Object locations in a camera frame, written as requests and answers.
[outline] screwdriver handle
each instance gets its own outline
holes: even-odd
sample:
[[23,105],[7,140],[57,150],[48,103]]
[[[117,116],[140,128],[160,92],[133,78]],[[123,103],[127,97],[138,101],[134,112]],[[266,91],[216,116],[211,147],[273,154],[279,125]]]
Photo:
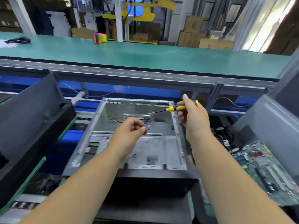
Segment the screwdriver handle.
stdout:
[[[192,101],[195,103],[195,105],[197,107],[199,106],[198,100],[192,100]],[[181,111],[181,110],[184,110],[184,109],[186,109],[185,104],[180,104],[180,105],[172,105],[172,106],[168,107],[166,109],[166,111],[168,111],[168,112],[174,112],[174,111]]]

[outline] person's left hand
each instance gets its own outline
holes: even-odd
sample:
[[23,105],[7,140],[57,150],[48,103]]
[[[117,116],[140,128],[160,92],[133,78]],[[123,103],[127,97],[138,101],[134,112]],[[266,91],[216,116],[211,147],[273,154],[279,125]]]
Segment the person's left hand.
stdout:
[[144,123],[137,118],[127,118],[114,132],[107,149],[113,150],[123,162],[133,151],[137,140],[147,134]]

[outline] left arm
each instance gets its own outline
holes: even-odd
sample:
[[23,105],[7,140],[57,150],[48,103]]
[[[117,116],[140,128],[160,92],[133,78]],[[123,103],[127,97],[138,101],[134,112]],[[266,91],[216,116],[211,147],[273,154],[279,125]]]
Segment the left arm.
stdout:
[[141,120],[125,120],[103,152],[69,177],[20,224],[92,223],[120,164],[143,134],[146,128]]

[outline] white wire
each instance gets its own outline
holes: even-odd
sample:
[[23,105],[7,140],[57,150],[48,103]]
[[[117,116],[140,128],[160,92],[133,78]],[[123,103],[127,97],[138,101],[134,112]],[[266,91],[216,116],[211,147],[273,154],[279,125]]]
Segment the white wire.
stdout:
[[216,99],[216,101],[218,100],[218,99],[221,99],[221,98],[225,98],[225,99],[228,99],[234,106],[236,106],[236,107],[247,107],[247,106],[252,106],[252,105],[243,105],[243,106],[239,106],[239,105],[236,105],[233,101],[231,101],[229,98],[227,98],[227,97],[218,97],[217,99]]
[[[70,87],[71,90],[73,90],[77,93],[80,93],[77,90],[73,89],[71,86],[67,85],[66,83],[62,82],[62,84],[65,84],[66,86]],[[103,97],[103,96],[106,96],[106,95],[109,95],[109,94],[112,94],[112,93],[115,93],[115,92],[107,93],[107,94],[104,94],[104,95],[101,95],[101,96],[88,96],[88,97]]]

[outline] right arm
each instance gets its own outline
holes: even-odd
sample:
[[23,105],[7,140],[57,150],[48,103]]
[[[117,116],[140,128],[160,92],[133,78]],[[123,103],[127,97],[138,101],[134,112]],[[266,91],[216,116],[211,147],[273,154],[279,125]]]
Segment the right arm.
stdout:
[[178,114],[218,223],[294,224],[214,137],[204,107],[183,100],[187,110]]

